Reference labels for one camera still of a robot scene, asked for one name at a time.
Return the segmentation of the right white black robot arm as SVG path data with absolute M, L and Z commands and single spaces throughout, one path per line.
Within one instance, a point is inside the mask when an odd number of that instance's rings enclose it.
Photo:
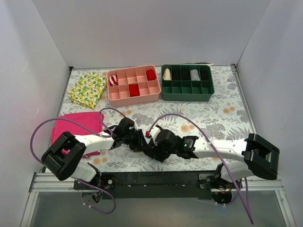
M 213 140 L 204 137 L 180 137 L 156 126 L 147 131 L 150 151 L 146 154 L 160 162 L 174 154 L 184 159 L 218 157 L 232 163 L 220 164 L 214 176 L 215 184 L 227 187 L 233 180 L 256 176 L 276 180 L 280 150 L 258 134 L 250 133 L 244 140 Z

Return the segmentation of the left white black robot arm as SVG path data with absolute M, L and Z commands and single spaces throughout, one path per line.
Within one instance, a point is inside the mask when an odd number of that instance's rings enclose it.
M 100 186 L 102 173 L 83 161 L 82 157 L 94 151 L 112 150 L 122 145 L 128 145 L 134 152 L 149 149 L 143 131 L 126 117 L 118 125 L 97 134 L 73 135 L 69 131 L 63 132 L 42 155 L 41 161 L 58 180 L 71 177 L 84 181 L 90 189 L 96 189 Z

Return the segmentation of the black striped underwear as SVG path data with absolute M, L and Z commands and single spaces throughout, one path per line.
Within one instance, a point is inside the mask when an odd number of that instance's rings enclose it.
M 153 139 L 151 139 L 151 140 L 149 141 L 149 143 L 147 144 L 147 146 L 145 146 L 145 147 L 143 148 L 144 154 L 147 155 L 147 156 L 149 157 L 149 152 L 150 152 L 151 148 L 154 147 L 154 146 L 159 146 L 159 147 L 161 147 L 160 145 L 155 145 L 155 143 L 153 142 Z

